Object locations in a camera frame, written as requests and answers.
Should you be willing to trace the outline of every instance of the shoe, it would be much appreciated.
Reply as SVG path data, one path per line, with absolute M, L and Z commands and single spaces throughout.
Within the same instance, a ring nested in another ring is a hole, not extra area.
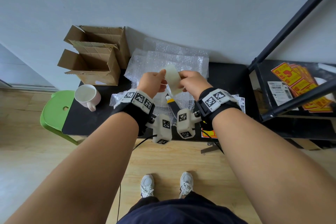
M 145 175 L 140 183 L 141 197 L 154 196 L 154 178 L 152 175 Z
M 183 195 L 189 194 L 189 192 L 193 191 L 194 187 L 194 179 L 191 173 L 184 172 L 180 178 L 180 197 Z

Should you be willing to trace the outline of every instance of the shoelace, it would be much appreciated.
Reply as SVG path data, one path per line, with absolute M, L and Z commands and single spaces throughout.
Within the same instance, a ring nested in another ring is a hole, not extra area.
M 142 197 L 149 197 L 153 193 L 154 189 L 151 189 L 150 186 L 143 186 L 141 184 L 141 196 Z
M 189 193 L 192 190 L 193 190 L 193 188 L 191 187 L 190 183 L 187 183 L 187 182 L 182 183 L 181 191 L 182 191 L 183 195 L 184 195 L 184 192 Z

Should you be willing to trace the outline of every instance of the barcode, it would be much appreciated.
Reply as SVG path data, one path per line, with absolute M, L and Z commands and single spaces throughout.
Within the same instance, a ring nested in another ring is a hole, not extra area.
M 242 111 L 243 113 L 245 113 L 245 106 L 240 105 L 240 109 L 241 109 L 241 111 Z
M 287 95 L 287 97 L 288 97 L 289 99 L 293 99 L 293 98 L 292 98 L 292 95 L 289 93 L 288 90 L 285 90 L 285 92 L 286 92 L 286 95 Z

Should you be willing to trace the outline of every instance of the open cardboard box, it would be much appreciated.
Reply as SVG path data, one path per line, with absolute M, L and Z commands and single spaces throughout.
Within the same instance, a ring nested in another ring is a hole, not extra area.
M 125 27 L 71 26 L 64 41 L 77 47 L 114 48 L 119 67 L 126 69 L 130 59 Z
M 69 69 L 85 84 L 117 86 L 120 68 L 113 48 L 76 47 L 80 54 L 65 49 L 57 64 Z

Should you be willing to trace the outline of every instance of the dark pants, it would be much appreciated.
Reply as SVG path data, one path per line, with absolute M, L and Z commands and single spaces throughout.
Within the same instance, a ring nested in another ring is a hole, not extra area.
M 206 202 L 208 204 L 211 204 L 211 205 L 216 205 L 214 204 L 213 202 L 211 202 L 210 200 L 206 199 L 205 197 L 191 191 L 188 195 L 186 195 L 187 199 L 192 199 L 192 200 L 197 200 L 197 201 L 203 201 L 203 202 Z M 157 203 L 157 202 L 160 202 L 160 200 L 157 198 L 157 197 L 144 197 L 144 198 L 141 198 L 135 205 L 133 205 L 131 207 L 131 209 L 129 209 L 129 212 L 132 212 L 134 211 L 135 209 L 138 209 L 140 208 L 141 206 L 144 206 L 144 205 L 149 205 L 151 203 Z

